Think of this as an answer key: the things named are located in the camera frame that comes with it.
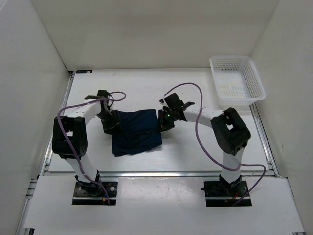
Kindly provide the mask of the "navy blue shorts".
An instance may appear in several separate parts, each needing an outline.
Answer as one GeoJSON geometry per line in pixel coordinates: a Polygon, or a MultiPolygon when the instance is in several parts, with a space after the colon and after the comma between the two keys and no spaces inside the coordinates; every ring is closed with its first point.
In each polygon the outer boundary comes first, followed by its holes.
{"type": "Polygon", "coordinates": [[[112,153],[116,157],[135,155],[162,145],[155,109],[119,112],[121,131],[112,134],[112,153]]]}

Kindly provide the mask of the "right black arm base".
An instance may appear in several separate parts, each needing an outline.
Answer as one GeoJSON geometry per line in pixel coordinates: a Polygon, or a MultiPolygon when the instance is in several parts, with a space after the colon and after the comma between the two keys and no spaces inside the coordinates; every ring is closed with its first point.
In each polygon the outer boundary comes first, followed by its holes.
{"type": "Polygon", "coordinates": [[[201,188],[205,194],[206,207],[251,207],[252,201],[246,181],[241,180],[228,190],[221,181],[204,181],[201,188]]]}

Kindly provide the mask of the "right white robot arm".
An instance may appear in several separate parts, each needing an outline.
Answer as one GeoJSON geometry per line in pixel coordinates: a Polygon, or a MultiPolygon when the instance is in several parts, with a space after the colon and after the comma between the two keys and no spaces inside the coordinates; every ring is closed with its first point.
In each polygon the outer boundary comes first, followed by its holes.
{"type": "Polygon", "coordinates": [[[204,125],[213,130],[215,140],[223,152],[223,162],[209,158],[222,168],[220,191],[230,196],[238,188],[242,179],[241,166],[244,148],[251,133],[236,109],[213,110],[197,106],[194,102],[184,103],[176,93],[160,100],[162,108],[158,111],[161,132],[174,128],[175,121],[195,123],[196,138],[200,141],[198,126],[204,125]]]}

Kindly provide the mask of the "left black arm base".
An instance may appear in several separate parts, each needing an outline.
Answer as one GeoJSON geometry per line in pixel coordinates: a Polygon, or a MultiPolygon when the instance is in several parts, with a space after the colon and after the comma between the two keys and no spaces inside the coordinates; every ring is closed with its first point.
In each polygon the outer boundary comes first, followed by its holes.
{"type": "Polygon", "coordinates": [[[109,201],[103,189],[93,183],[75,182],[73,192],[73,205],[98,205],[98,206],[115,206],[118,190],[117,181],[102,181],[103,187],[106,189],[109,201]]]}

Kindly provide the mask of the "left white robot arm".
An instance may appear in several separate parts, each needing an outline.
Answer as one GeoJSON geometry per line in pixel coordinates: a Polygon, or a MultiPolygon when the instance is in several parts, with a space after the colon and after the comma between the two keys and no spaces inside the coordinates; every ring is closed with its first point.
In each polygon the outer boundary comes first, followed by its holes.
{"type": "Polygon", "coordinates": [[[52,151],[66,160],[76,173],[76,180],[86,184],[86,191],[97,196],[102,192],[99,171],[87,156],[87,124],[99,118],[106,134],[121,132],[121,120],[112,106],[117,99],[115,92],[98,90],[97,95],[88,95],[81,104],[62,108],[54,119],[52,151]]]}

